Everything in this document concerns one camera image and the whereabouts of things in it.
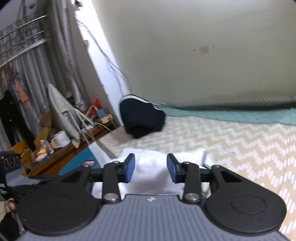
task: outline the wall stain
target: wall stain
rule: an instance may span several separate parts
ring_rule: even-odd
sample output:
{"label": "wall stain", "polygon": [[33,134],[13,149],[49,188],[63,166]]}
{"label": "wall stain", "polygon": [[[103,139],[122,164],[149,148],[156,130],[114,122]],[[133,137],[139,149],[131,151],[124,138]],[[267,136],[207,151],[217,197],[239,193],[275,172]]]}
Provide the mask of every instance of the wall stain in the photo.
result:
{"label": "wall stain", "polygon": [[199,48],[199,50],[200,50],[200,53],[202,53],[202,54],[209,53],[209,47],[208,46],[202,46],[202,47]]}

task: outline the curtain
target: curtain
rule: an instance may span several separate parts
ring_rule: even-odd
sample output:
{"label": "curtain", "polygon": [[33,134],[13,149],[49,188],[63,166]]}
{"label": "curtain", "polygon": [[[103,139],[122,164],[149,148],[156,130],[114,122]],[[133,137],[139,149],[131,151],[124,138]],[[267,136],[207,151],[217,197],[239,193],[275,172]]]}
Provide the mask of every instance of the curtain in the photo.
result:
{"label": "curtain", "polygon": [[[4,36],[22,24],[49,13],[48,17],[27,24],[0,40],[0,54],[25,40],[22,44],[1,55],[0,62],[2,63],[32,43],[52,36],[52,39],[48,42],[25,52],[7,64],[19,73],[20,78],[25,83],[29,105],[25,107],[21,101],[18,101],[18,105],[28,128],[34,136],[37,136],[42,128],[39,125],[40,117],[46,111],[49,111],[48,84],[53,84],[63,96],[72,93],[75,104],[82,100],[88,100],[73,57],[69,34],[70,27],[68,25],[68,11],[72,10],[68,9],[68,6],[64,0],[52,0],[48,2],[47,8],[33,15],[23,17],[25,11],[20,11],[20,20],[0,31],[0,36]],[[4,91],[3,85],[0,83],[0,99],[3,97]],[[15,136],[17,140],[21,139],[17,132]],[[10,143],[0,121],[0,151],[8,148],[10,148]]]}

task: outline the wooden shelf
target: wooden shelf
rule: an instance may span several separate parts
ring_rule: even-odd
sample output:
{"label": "wooden shelf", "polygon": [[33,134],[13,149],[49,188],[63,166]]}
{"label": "wooden shelf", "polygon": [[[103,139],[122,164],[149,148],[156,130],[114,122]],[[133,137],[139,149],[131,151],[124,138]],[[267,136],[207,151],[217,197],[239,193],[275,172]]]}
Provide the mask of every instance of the wooden shelf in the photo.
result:
{"label": "wooden shelf", "polygon": [[[106,126],[109,128],[112,126],[112,123],[107,123]],[[95,140],[101,138],[102,136],[109,133],[107,129],[102,126],[94,127],[89,131],[89,134],[94,137]],[[90,143],[93,140],[86,135],[88,141]],[[86,142],[81,141],[80,147],[75,148],[72,143],[68,146],[64,147],[61,150],[58,150],[53,153],[53,155],[41,163],[34,164],[33,169],[28,174],[28,176],[36,176],[36,175],[56,175],[58,172],[77,154],[79,154],[83,149],[88,146]]]}

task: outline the electrical cable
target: electrical cable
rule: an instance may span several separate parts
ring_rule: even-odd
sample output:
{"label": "electrical cable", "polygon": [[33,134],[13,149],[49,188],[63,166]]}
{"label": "electrical cable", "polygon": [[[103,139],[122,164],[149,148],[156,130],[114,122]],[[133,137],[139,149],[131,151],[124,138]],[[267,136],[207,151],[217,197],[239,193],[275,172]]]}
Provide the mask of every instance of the electrical cable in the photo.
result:
{"label": "electrical cable", "polygon": [[94,121],[94,123],[97,124],[97,125],[103,126],[105,129],[107,129],[108,131],[112,132],[107,126],[105,126],[105,125],[103,125],[101,123],[95,122],[95,121]]}
{"label": "electrical cable", "polygon": [[42,126],[42,127],[50,127],[50,126],[44,126],[44,125],[41,125],[41,124],[40,124],[40,119],[39,119],[39,115],[40,115],[41,112],[42,112],[42,108],[43,108],[44,104],[45,104],[46,102],[48,102],[47,97],[48,97],[48,92],[47,92],[47,95],[45,96],[45,100],[44,100],[43,104],[42,104],[41,107],[40,107],[40,112],[38,113],[38,115],[37,115],[37,120],[36,120],[37,124],[38,124],[39,126]]}
{"label": "electrical cable", "polygon": [[131,86],[130,86],[130,83],[129,83],[129,79],[128,77],[126,76],[126,74],[121,71],[109,58],[109,56],[103,51],[103,49],[101,48],[101,46],[99,45],[98,41],[96,40],[96,38],[93,36],[92,32],[89,30],[89,28],[84,24],[82,23],[81,21],[79,21],[77,18],[76,18],[76,21],[82,26],[85,28],[85,30],[87,31],[87,33],[90,35],[90,37],[93,39],[93,41],[95,42],[95,44],[97,45],[98,49],[100,50],[100,52],[103,54],[106,62],[107,62],[107,69],[108,71],[110,71],[115,80],[117,81],[118,83],[118,87],[119,87],[119,90],[120,90],[120,93],[122,96],[124,96],[123,94],[123,90],[122,90],[122,86],[121,86],[121,83],[120,83],[120,80],[118,78],[118,71],[124,76],[124,78],[126,79],[126,82],[128,84],[128,87],[129,87],[129,91],[131,91]]}

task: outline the white cloth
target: white cloth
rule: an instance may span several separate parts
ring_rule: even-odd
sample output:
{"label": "white cloth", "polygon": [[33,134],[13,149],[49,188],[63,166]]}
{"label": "white cloth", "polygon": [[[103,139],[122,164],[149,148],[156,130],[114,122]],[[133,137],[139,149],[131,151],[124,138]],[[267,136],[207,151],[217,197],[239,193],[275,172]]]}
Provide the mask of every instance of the white cloth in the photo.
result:
{"label": "white cloth", "polygon": [[[126,194],[183,194],[184,184],[174,184],[166,165],[166,154],[134,148],[126,148],[117,161],[123,162],[130,154],[135,154],[136,165],[130,183],[120,183],[121,198]],[[206,163],[212,166],[212,160],[206,155],[205,149],[197,149],[191,152],[173,153],[179,162],[189,161],[198,164],[200,168]],[[106,163],[99,160],[103,167]],[[102,198],[102,183],[95,183],[92,195]]]}

